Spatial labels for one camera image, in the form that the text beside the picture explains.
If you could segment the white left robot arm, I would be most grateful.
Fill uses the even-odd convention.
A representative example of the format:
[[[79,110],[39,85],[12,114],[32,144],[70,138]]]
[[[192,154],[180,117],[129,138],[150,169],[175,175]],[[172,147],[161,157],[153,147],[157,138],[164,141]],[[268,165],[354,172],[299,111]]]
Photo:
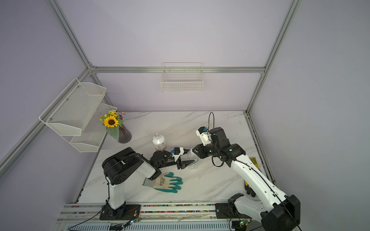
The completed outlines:
[[[186,149],[176,147],[168,152],[166,150],[156,151],[151,159],[137,153],[133,148],[126,148],[102,163],[104,176],[108,183],[109,209],[118,210],[125,203],[124,186],[125,181],[135,172],[145,177],[143,185],[161,192],[177,193],[181,189],[182,179],[174,176],[172,172],[161,172],[162,168],[177,166],[185,169],[194,164],[195,160],[182,160]]]

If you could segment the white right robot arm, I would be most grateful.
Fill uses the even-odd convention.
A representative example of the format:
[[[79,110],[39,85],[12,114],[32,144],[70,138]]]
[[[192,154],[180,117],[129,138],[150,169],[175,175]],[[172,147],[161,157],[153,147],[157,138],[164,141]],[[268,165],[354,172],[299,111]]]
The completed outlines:
[[[238,213],[260,222],[266,231],[292,231],[299,227],[301,203],[295,195],[288,196],[275,186],[238,145],[231,144],[224,130],[200,127],[196,135],[201,144],[192,148],[200,159],[217,157],[237,172],[255,192],[259,201],[245,196],[232,200]]]

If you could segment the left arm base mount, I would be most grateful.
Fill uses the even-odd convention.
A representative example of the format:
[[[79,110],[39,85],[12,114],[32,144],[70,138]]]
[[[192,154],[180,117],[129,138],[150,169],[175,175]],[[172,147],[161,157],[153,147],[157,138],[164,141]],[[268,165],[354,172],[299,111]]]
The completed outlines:
[[[135,220],[139,217],[141,205],[127,205],[124,203],[117,209],[113,209],[108,202],[102,206],[100,220]]]

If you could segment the clear small water bottle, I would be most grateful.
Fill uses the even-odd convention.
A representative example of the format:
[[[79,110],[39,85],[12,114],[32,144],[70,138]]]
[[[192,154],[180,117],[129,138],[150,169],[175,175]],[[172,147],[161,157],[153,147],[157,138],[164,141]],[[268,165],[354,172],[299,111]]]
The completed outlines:
[[[188,161],[190,161],[188,168],[190,169],[198,168],[199,157],[192,150],[188,151]]]

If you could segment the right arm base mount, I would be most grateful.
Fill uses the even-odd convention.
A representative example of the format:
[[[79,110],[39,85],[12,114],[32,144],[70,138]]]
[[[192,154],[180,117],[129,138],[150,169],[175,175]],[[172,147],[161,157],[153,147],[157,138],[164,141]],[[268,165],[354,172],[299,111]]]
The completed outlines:
[[[216,203],[215,210],[217,219],[249,218],[249,216],[237,212],[237,210],[228,203]]]

